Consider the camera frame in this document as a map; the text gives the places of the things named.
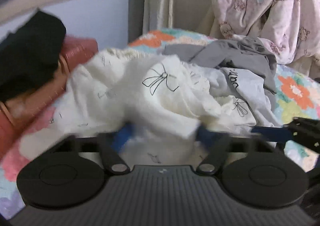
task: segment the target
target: black cloth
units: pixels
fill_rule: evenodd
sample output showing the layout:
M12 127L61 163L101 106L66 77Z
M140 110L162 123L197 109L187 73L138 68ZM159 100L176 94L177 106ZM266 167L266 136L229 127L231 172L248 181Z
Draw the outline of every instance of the black cloth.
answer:
M38 11L0 44L0 101L38 89L58 68L66 28L57 17Z

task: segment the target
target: clothes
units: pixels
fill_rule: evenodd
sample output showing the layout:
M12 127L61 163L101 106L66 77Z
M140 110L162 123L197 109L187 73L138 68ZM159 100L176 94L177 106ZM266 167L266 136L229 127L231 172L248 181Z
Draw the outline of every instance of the clothes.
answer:
M231 92L221 70L201 69L181 62L177 56L145 55L134 50L99 52L71 74L67 92L52 118L54 122L38 132L38 138L46 140L39 140L37 147L30 149L28 146L34 142L31 144L30 137L25 136L20 152L33 159L69 133L88 137L116 131L129 121L134 125L134 137L121 149L120 155L130 166L198 165L200 156L206 155L195 144L201 122L210 129L233 133L249 131L257 123L257 115L235 96L237 91L242 92L235 89ZM263 79L244 71L257 79L254 88L260 86L263 98L260 108L267 108ZM241 79L239 87L248 86ZM213 97L212 88L219 95ZM260 123L278 125L268 118Z
M250 70L264 79L264 88L267 90L265 93L271 103L275 103L273 94L276 93L276 58L258 38L245 37L241 41L217 40L205 47L167 45L163 54L176 54L182 61L202 67L220 66Z
M66 34L55 16L38 11L0 44L0 101L37 89L52 78Z
M259 37L278 64L302 56L319 60L319 4L320 0L212 0L215 19L210 36Z

